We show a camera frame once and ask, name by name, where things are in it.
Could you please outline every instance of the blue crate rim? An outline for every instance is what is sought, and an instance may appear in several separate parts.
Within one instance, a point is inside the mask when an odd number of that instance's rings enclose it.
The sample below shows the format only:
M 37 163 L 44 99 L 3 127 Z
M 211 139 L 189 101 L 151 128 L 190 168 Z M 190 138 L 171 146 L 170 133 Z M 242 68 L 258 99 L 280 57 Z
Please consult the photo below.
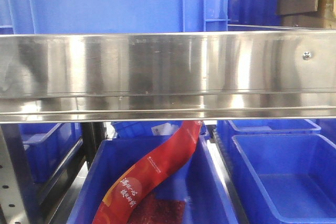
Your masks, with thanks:
M 308 122 L 309 124 L 311 124 L 314 127 L 306 128 L 306 129 L 264 130 L 264 131 L 260 131 L 260 132 L 281 132 L 281 131 L 285 131 L 285 132 L 288 132 L 288 131 L 294 131 L 295 132 L 296 131 L 296 132 L 298 132 L 298 131 L 320 131 L 321 130 L 321 126 L 317 125 L 312 120 L 309 120 L 309 119 L 299 119 L 299 120 L 305 120 L 306 122 Z M 234 120 L 227 120 L 227 121 L 235 131 L 238 131 L 238 132 L 257 132 L 255 130 L 244 130 L 244 131 L 239 130 L 237 128 L 237 126 L 235 125 Z
M 50 131 L 48 131 L 41 140 L 34 140 L 34 141 L 22 141 L 24 145 L 38 145 L 45 142 L 56 130 L 61 128 L 65 123 L 57 123 Z
M 321 219 L 320 218 L 288 218 L 288 217 L 284 217 L 282 216 L 279 211 L 277 210 L 276 206 L 273 203 L 273 200 L 271 199 L 271 197 L 269 196 L 269 194 L 267 193 L 266 188 L 264 187 L 263 183 L 261 182 L 257 172 L 255 171 L 255 169 L 253 168 L 251 162 L 249 161 L 248 157 L 246 156 L 245 152 L 243 151 L 242 147 L 240 146 L 239 142 L 238 142 L 238 138 L 250 138 L 250 137 L 271 137 L 271 136 L 276 136 L 276 137 L 284 137 L 284 136 L 313 136 L 313 137 L 319 137 L 320 139 L 324 140 L 325 142 L 327 142 L 328 144 L 330 144 L 336 151 L 336 144 L 334 144 L 333 142 L 331 142 L 329 139 L 327 139 L 325 136 L 321 135 L 321 134 L 284 134 L 284 135 L 279 135 L 279 134 L 272 134 L 272 135 L 265 135 L 265 134 L 260 134 L 260 135 L 235 135 L 232 137 L 232 140 L 235 144 L 235 146 L 238 149 L 238 153 L 239 155 L 242 157 L 244 163 L 246 164 L 249 172 L 251 173 L 253 180 L 256 182 L 257 186 L 258 186 L 258 190 L 260 191 L 260 193 L 262 194 L 263 198 L 265 199 L 265 201 L 269 202 L 270 204 L 267 204 L 267 206 L 270 208 L 272 214 L 279 219 L 280 221 L 286 222 L 286 223 L 295 223 L 295 224 L 321 224 Z M 336 223 L 336 218 L 324 218 L 323 219 L 323 223 L 325 224 L 335 224 Z

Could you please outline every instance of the brown cardboard box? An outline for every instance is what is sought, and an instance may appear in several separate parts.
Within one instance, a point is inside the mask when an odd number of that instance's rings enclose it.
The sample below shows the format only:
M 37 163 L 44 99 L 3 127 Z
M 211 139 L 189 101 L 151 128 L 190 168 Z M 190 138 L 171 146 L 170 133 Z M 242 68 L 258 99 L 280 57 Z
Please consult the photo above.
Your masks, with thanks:
M 317 12 L 284 15 L 283 26 L 336 28 L 336 0 L 319 0 Z

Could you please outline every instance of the red snack package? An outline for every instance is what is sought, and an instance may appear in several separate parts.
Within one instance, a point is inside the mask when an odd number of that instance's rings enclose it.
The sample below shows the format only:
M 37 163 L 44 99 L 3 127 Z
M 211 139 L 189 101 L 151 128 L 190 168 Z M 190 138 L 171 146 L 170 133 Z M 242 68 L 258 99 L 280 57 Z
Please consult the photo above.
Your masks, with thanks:
M 156 199 L 148 194 L 134 209 L 127 224 L 181 224 L 185 202 Z
M 166 142 L 128 169 L 108 190 L 92 223 L 126 224 L 139 202 L 190 159 L 201 126 L 201 121 L 184 121 Z

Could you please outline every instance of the red packaging bag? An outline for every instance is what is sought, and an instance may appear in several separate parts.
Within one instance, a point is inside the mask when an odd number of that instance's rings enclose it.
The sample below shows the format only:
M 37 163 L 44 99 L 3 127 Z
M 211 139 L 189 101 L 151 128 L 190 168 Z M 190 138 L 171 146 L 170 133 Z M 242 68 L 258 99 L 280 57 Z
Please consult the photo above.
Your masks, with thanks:
M 139 202 L 191 158 L 201 126 L 202 121 L 184 121 L 166 142 L 129 168 L 108 190 L 92 223 L 126 224 Z

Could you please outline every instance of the metal shelf rail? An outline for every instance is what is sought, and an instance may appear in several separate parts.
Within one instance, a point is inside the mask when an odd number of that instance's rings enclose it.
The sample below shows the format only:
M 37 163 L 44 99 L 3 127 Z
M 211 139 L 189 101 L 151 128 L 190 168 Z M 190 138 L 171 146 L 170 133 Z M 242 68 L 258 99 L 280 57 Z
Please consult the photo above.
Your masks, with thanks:
M 326 30 L 0 36 L 7 222 L 44 222 L 13 123 L 335 117 L 335 41 Z

